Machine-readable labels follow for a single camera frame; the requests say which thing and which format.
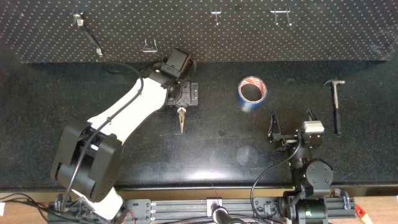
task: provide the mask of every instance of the hammer head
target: hammer head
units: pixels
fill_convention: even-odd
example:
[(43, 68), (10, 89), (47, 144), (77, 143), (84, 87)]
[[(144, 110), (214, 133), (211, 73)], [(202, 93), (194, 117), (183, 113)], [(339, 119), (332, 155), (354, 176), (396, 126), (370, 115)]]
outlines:
[(338, 85), (338, 84), (342, 85), (346, 82), (344, 80), (338, 80), (337, 78), (332, 78), (332, 79), (329, 79), (328, 81), (326, 81), (325, 84), (323, 84), (323, 85), (326, 85), (328, 83), (331, 83), (332, 85)]

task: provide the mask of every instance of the hammer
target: hammer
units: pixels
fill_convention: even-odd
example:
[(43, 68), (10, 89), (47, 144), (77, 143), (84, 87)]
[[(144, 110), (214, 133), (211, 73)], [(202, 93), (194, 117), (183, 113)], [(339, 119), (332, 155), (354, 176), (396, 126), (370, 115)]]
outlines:
[(325, 84), (327, 83), (331, 83), (331, 85), (333, 86), (333, 95), (334, 95), (334, 99), (335, 99), (335, 133), (337, 136), (341, 135), (341, 120), (340, 120), (340, 114), (338, 112), (338, 99), (337, 99), (337, 85), (342, 85), (344, 83), (346, 83), (344, 80), (337, 80), (337, 78), (332, 78), (330, 80), (328, 80)]

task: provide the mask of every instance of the workbench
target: workbench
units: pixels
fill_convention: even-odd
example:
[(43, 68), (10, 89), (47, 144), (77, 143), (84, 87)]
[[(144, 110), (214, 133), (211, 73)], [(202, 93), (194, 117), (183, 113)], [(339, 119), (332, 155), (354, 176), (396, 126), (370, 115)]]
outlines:
[[(108, 74), (100, 63), (1, 58), (0, 191), (62, 190), (50, 178), (50, 167), (65, 125), (72, 116), (87, 120), (100, 114), (137, 77)], [(258, 109), (245, 112), (237, 89), (250, 75), (266, 83), (268, 95)], [(331, 87), (323, 86), (336, 76), (346, 81), (338, 87), (339, 138)], [(398, 186), (398, 57), (199, 63), (191, 81), (199, 83), (199, 105), (187, 109), (184, 133), (176, 108), (151, 114), (124, 144), (116, 189), (248, 188), (265, 168), (287, 157), (266, 141), (272, 111), (282, 134), (292, 134), (306, 120), (307, 108), (325, 127), (323, 145), (313, 156), (334, 168), (332, 187)], [(259, 187), (291, 188), (288, 165), (270, 170)]]

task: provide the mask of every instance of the perforated board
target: perforated board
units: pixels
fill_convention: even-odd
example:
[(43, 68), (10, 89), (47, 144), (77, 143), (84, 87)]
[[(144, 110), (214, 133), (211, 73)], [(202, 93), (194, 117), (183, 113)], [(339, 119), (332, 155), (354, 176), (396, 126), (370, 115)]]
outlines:
[[(398, 2), (368, 1), (5, 1), (1, 42), (22, 62), (150, 62), (174, 47), (199, 62), (388, 60), (398, 46)], [(73, 23), (85, 11), (103, 49)], [(290, 9), (275, 15), (270, 10)], [(211, 11), (221, 11), (216, 25)], [(158, 51), (144, 53), (156, 40)]]

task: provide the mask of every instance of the hammer handle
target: hammer handle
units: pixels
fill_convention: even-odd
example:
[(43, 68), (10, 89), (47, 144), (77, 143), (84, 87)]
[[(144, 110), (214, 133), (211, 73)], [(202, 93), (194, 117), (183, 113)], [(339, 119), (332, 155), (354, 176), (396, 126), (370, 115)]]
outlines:
[(335, 108), (335, 131), (337, 136), (341, 136), (341, 120), (338, 108)]

